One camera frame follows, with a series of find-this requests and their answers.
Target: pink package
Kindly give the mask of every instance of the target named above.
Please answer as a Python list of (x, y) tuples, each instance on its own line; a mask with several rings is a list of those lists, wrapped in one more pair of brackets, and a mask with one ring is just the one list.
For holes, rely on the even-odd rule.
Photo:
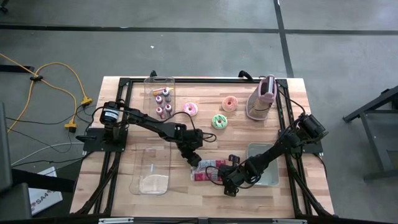
[[(191, 179), (194, 181), (209, 180), (206, 176), (206, 167), (213, 166), (219, 168), (222, 164), (226, 164), (226, 161), (223, 159), (202, 160), (199, 162), (198, 167), (191, 169)], [(213, 167), (207, 169), (208, 176), (212, 181), (221, 181), (221, 178), (218, 177), (218, 170)]]

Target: pink donut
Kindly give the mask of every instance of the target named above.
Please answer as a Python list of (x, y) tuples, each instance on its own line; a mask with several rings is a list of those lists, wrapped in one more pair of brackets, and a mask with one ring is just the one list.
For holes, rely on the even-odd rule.
[(232, 112), (238, 107), (238, 99), (235, 96), (227, 96), (221, 106), (226, 112)]
[(198, 113), (198, 106), (194, 103), (185, 103), (183, 109), (184, 112), (191, 116), (195, 116)]

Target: black strip on floor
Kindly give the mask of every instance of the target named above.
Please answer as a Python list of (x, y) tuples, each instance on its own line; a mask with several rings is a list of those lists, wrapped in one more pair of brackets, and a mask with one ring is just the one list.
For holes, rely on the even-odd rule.
[[(246, 33), (278, 34), (280, 29), (257, 28), (179, 28), (179, 27), (100, 27), (100, 26), (41, 26), (0, 24), (0, 30), (42, 30), (42, 31), (87, 31), (87, 32), (209, 32), (209, 33)], [(285, 34), (313, 35), (398, 35), (398, 30), (316, 30), (284, 29)]]
[(274, 6), (275, 6), (275, 13), (276, 13), (276, 20), (278, 22), (278, 28), (280, 31), (279, 32), (280, 44), (282, 45), (282, 54), (284, 56), (287, 78), (294, 78), (292, 62), (290, 61), (289, 48), (287, 47), (284, 21), (282, 18), (282, 13), (280, 11), (280, 6), (279, 6), (278, 0), (274, 0)]
[(278, 29), (245, 28), (179, 28), (179, 27), (90, 27), (90, 26), (30, 26), (0, 24), (7, 30), (45, 30), (45, 31), (88, 31), (88, 32), (208, 32), (208, 33), (245, 33), (277, 34)]
[(311, 30), (311, 29), (286, 29), (286, 34), (312, 34), (312, 35), (398, 35), (398, 30)]

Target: pink thread spool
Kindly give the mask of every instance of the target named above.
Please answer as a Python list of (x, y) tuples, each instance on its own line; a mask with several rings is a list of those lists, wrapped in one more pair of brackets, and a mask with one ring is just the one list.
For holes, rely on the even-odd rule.
[(165, 108), (167, 116), (170, 118), (172, 116), (173, 108), (171, 105), (166, 105)]
[(164, 108), (164, 103), (163, 103), (163, 99), (161, 96), (156, 96), (155, 101), (159, 107)]
[(157, 115), (160, 116), (161, 119), (165, 119), (164, 112), (163, 112), (162, 108), (160, 108), (160, 107), (156, 108), (156, 113), (157, 113)]

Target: yellow cable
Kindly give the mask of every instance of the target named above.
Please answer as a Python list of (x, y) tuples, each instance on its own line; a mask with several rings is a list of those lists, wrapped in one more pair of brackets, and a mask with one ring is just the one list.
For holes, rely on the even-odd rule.
[[(20, 66), (21, 68), (23, 68), (23, 69), (26, 70), (27, 72), (33, 74), (34, 77), (39, 76), (39, 72), (41, 71), (41, 69), (43, 69), (43, 68), (45, 68), (46, 66), (49, 66), (49, 65), (52, 64), (52, 63), (50, 63), (50, 64), (43, 65), (43, 66), (41, 66), (41, 67), (36, 71), (36, 73), (34, 73), (34, 72), (30, 71), (29, 69), (25, 68), (24, 66), (22, 66), (21, 64), (17, 63), (17, 62), (14, 61), (13, 59), (11, 59), (11, 58), (5, 56), (4, 54), (0, 54), (0, 56), (4, 57), (5, 59), (9, 60), (10, 62), (12, 62), (12, 63), (14, 63), (14, 64), (16, 64), (16, 65), (18, 65), (18, 66)], [(78, 81), (79, 81), (79, 83), (80, 83), (81, 90), (82, 90), (82, 92), (83, 92), (83, 94), (84, 94), (84, 96), (85, 96), (85, 92), (84, 92), (84, 89), (83, 89), (83, 85), (81, 84), (81, 81), (80, 81), (80, 79), (78, 78), (78, 75), (76, 74), (76, 72), (73, 71), (68, 65), (65, 65), (65, 64), (62, 64), (62, 65), (64, 65), (64, 66), (66, 66), (67, 68), (69, 68), (69, 69), (76, 75), (76, 77), (77, 77), (77, 79), (78, 79)], [(50, 86), (50, 87), (52, 87), (52, 88), (54, 88), (54, 89), (56, 89), (56, 90), (60, 90), (60, 91), (63, 91), (63, 92), (65, 92), (65, 93), (69, 94), (69, 95), (73, 98), (73, 100), (74, 100), (74, 102), (75, 102), (75, 114), (73, 115), (72, 119), (70, 120), (69, 125), (75, 126), (75, 116), (76, 116), (76, 112), (77, 112), (77, 100), (76, 100), (75, 96), (74, 96), (73, 94), (71, 94), (69, 91), (64, 90), (63, 88), (59, 88), (59, 87), (53, 86), (53, 85), (51, 85), (49, 82), (47, 82), (47, 81), (45, 81), (45, 80), (42, 80), (42, 81), (43, 81), (45, 84), (47, 84), (48, 86)], [(25, 104), (25, 108), (22, 110), (22, 112), (21, 112), (20, 115), (18, 116), (17, 121), (14, 121), (14, 123), (12, 124), (12, 126), (9, 128), (9, 130), (7, 131), (8, 133), (9, 133), (9, 132), (11, 131), (11, 129), (18, 123), (18, 120), (19, 120), (19, 119), (22, 117), (22, 115), (25, 113), (25, 111), (26, 111), (26, 109), (27, 109), (27, 107), (28, 107), (28, 105), (29, 105), (30, 98), (31, 98), (31, 96), (32, 96), (33, 85), (34, 85), (34, 82), (32, 81), (32, 83), (30, 84), (29, 95), (28, 95), (28, 99), (27, 99), (26, 104)]]
[[(37, 71), (36, 71), (36, 75), (39, 76), (40, 71), (41, 71), (43, 68), (45, 68), (45, 67), (47, 67), (47, 66), (49, 66), (49, 65), (50, 65), (50, 64), (46, 64), (46, 65), (43, 65), (43, 66), (41, 66), (40, 68), (38, 68)], [(51, 88), (54, 88), (54, 89), (56, 89), (56, 90), (60, 90), (60, 91), (63, 91), (63, 92), (65, 92), (65, 93), (68, 93), (68, 94), (73, 98), (73, 100), (74, 100), (74, 102), (75, 102), (75, 114), (73, 115), (71, 121), (75, 122), (75, 116), (76, 116), (76, 113), (77, 113), (77, 100), (76, 100), (76, 97), (75, 97), (73, 94), (71, 94), (68, 90), (65, 90), (65, 89), (60, 88), (60, 87), (57, 87), (57, 86), (53, 86), (53, 85), (49, 84), (47, 81), (45, 81), (44, 79), (42, 80), (42, 82), (44, 82), (45, 84), (47, 84), (47, 85), (48, 85), (49, 87), (51, 87)]]
[(52, 62), (52, 63), (48, 63), (48, 64), (45, 64), (45, 65), (41, 66), (41, 67), (37, 70), (36, 73), (39, 73), (39, 70), (41, 70), (41, 69), (43, 69), (43, 68), (45, 68), (45, 67), (47, 67), (47, 66), (49, 66), (49, 65), (62, 65), (62, 66), (67, 67), (73, 74), (75, 74), (75, 76), (76, 76), (76, 78), (77, 78), (77, 80), (78, 80), (78, 82), (79, 82), (79, 84), (80, 84), (81, 92), (83, 93), (83, 96), (87, 98), (86, 93), (85, 93), (85, 89), (83, 88), (83, 84), (81, 84), (79, 75), (78, 75), (69, 65), (67, 65), (67, 64), (64, 64), (64, 63), (61, 63), (61, 62)]
[(18, 118), (16, 119), (16, 121), (14, 121), (13, 124), (10, 126), (10, 128), (7, 130), (7, 133), (9, 133), (9, 132), (11, 131), (11, 129), (18, 123), (18, 120), (22, 117), (22, 115), (24, 115), (24, 113), (25, 113), (27, 107), (29, 106), (30, 97), (32, 96), (33, 84), (34, 84), (34, 82), (31, 81), (31, 83), (30, 83), (30, 88), (29, 88), (29, 95), (28, 95), (28, 97), (27, 97), (27, 101), (26, 101), (26, 104), (25, 104), (24, 109), (23, 109), (22, 112), (19, 114), (19, 116), (18, 116)]
[(63, 88), (59, 88), (59, 87), (53, 86), (53, 85), (49, 84), (47, 81), (45, 81), (45, 80), (42, 80), (42, 82), (44, 82), (45, 84), (47, 84), (51, 88), (54, 88), (56, 90), (60, 90), (60, 91), (63, 91), (65, 93), (68, 93), (73, 98), (73, 100), (75, 101), (75, 114), (72, 116), (71, 120), (75, 121), (75, 116), (76, 116), (76, 113), (77, 113), (77, 101), (76, 101), (75, 96), (73, 96), (73, 94), (71, 94), (68, 90), (64, 90)]

